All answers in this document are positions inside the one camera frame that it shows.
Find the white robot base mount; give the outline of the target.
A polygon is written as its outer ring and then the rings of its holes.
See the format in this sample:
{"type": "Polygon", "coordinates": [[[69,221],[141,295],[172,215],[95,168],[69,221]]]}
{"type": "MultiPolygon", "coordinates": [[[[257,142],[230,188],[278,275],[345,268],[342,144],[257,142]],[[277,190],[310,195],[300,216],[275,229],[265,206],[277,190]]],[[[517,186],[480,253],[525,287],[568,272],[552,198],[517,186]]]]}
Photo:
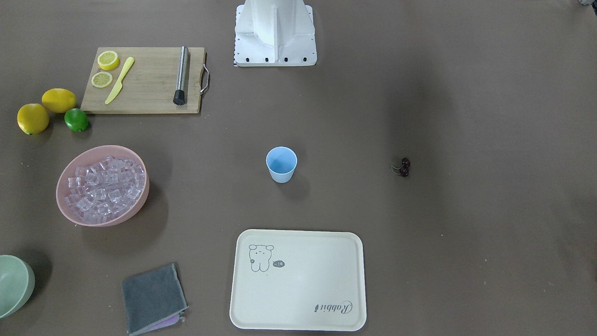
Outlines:
{"type": "Polygon", "coordinates": [[[304,1],[246,0],[236,7],[235,66],[314,66],[317,59],[313,8],[304,1]]]}

